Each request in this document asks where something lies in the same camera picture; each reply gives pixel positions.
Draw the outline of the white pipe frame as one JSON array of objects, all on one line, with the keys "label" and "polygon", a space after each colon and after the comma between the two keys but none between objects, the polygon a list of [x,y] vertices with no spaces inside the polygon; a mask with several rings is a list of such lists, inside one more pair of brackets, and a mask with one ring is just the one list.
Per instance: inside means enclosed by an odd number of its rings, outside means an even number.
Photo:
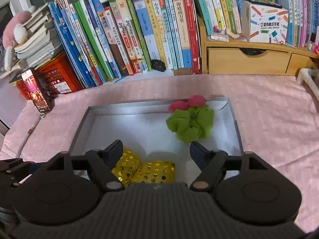
[{"label": "white pipe frame", "polygon": [[298,72],[296,81],[301,85],[306,83],[317,100],[319,100],[319,90],[318,90],[318,69],[301,68]]}]

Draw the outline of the pink green scrunchie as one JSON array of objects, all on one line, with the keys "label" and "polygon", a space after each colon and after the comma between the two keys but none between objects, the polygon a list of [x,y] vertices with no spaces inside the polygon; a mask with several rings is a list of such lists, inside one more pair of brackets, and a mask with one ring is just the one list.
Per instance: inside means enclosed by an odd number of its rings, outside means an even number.
[{"label": "pink green scrunchie", "polygon": [[177,139],[191,143],[211,135],[215,112],[203,96],[195,95],[187,100],[174,101],[168,110],[171,116],[166,120],[166,125]]}]

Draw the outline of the smartphone on stand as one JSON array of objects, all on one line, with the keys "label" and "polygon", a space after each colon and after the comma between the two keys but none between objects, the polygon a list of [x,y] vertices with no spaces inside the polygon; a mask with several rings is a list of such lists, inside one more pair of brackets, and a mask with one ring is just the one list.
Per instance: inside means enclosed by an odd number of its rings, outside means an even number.
[{"label": "smartphone on stand", "polygon": [[36,72],[33,68],[28,68],[21,73],[22,80],[28,90],[31,101],[40,113],[48,113],[53,109],[52,99],[44,91]]}]

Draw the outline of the wooden drawer organizer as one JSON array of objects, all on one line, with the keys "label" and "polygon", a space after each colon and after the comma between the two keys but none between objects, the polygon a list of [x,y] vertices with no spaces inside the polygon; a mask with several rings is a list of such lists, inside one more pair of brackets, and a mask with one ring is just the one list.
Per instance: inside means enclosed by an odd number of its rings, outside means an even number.
[{"label": "wooden drawer organizer", "polygon": [[209,40],[202,18],[198,17],[203,74],[298,75],[301,68],[318,68],[318,55],[305,48],[250,43],[230,38]]}]

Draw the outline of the pink white plush toy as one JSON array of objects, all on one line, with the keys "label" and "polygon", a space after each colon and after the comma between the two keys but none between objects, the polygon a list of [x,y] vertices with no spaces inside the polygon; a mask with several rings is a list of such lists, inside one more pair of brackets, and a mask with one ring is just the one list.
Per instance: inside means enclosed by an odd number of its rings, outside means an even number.
[{"label": "pink white plush toy", "polygon": [[15,47],[27,41],[28,32],[23,26],[32,16],[28,10],[16,14],[7,24],[3,32],[3,46],[5,49],[4,68],[10,71],[14,63]]}]

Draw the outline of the stack of books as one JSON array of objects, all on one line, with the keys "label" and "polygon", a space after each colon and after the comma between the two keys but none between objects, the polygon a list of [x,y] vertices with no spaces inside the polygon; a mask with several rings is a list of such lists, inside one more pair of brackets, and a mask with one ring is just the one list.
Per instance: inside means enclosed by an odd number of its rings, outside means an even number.
[{"label": "stack of books", "polygon": [[25,43],[15,47],[14,63],[10,71],[6,71],[4,68],[4,30],[1,32],[1,78],[5,78],[18,70],[37,69],[51,61],[62,51],[62,44],[57,34],[48,3],[39,8],[32,6],[27,10],[32,13],[31,18],[23,24],[28,32],[28,38]]}]

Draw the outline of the white patterned label box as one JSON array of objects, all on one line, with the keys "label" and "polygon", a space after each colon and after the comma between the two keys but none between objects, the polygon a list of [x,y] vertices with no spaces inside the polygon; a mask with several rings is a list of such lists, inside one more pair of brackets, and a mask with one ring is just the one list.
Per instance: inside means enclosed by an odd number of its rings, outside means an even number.
[{"label": "white patterned label box", "polygon": [[253,43],[285,44],[289,11],[249,1],[241,2],[243,37]]}]

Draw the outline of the red plastic crate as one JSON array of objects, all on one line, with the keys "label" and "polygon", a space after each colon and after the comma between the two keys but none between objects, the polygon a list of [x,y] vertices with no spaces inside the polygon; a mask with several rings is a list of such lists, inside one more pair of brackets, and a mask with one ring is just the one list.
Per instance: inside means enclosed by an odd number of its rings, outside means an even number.
[{"label": "red plastic crate", "polygon": [[64,52],[35,70],[35,72],[51,94],[66,94],[83,89]]}]

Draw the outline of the pink striped tablecloth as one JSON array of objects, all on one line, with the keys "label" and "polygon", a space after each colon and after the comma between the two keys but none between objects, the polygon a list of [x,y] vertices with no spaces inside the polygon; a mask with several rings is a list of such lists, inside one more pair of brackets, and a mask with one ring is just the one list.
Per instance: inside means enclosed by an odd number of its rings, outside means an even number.
[{"label": "pink striped tablecloth", "polygon": [[70,148],[87,108],[132,101],[179,100],[193,95],[230,99],[243,149],[258,154],[302,193],[296,219],[305,232],[318,227],[318,100],[294,77],[277,75],[181,75],[127,81],[56,98],[53,110],[23,139],[38,117],[27,102],[4,138],[1,158],[23,147],[26,161],[47,161]]}]

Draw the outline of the row of upright books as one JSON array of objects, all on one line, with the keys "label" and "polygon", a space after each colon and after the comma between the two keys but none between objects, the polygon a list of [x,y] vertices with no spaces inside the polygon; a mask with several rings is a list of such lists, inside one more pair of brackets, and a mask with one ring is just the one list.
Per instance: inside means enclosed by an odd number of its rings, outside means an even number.
[{"label": "row of upright books", "polygon": [[249,42],[242,1],[287,9],[280,45],[318,55],[318,0],[53,0],[49,10],[76,77],[89,88],[155,71],[152,59],[174,74],[202,74],[197,18],[209,40]]}]

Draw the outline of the gold sequin pillow bow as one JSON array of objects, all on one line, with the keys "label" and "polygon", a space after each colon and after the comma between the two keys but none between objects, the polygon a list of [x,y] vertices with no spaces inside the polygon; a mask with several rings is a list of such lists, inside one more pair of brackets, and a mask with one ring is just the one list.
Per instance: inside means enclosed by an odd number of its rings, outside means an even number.
[{"label": "gold sequin pillow bow", "polygon": [[131,183],[173,183],[176,166],[171,161],[142,162],[137,154],[124,147],[111,172],[127,188]]}]

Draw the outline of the white grey cardboard box tray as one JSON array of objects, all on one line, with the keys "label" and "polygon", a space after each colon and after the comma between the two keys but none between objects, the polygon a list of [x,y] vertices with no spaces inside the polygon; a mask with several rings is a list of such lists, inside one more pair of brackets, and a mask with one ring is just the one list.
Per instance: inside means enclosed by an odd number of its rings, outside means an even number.
[{"label": "white grey cardboard box tray", "polygon": [[[142,162],[168,160],[176,164],[177,182],[191,184],[200,174],[192,161],[189,144],[169,131],[170,101],[91,106],[87,109],[71,143],[71,155],[83,155],[91,149],[105,149],[115,140],[137,154]],[[214,111],[211,135],[199,140],[206,149],[223,150],[232,156],[243,154],[242,142],[229,98],[207,101]]]}]

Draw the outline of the small black box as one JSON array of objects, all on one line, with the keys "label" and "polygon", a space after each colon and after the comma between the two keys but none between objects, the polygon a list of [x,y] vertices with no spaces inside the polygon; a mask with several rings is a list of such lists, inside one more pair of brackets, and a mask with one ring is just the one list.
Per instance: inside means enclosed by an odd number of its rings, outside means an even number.
[{"label": "small black box", "polygon": [[164,62],[162,62],[161,60],[157,60],[157,59],[152,59],[151,60],[151,67],[153,70],[159,71],[159,72],[165,72],[166,71],[166,67],[164,65]]}]

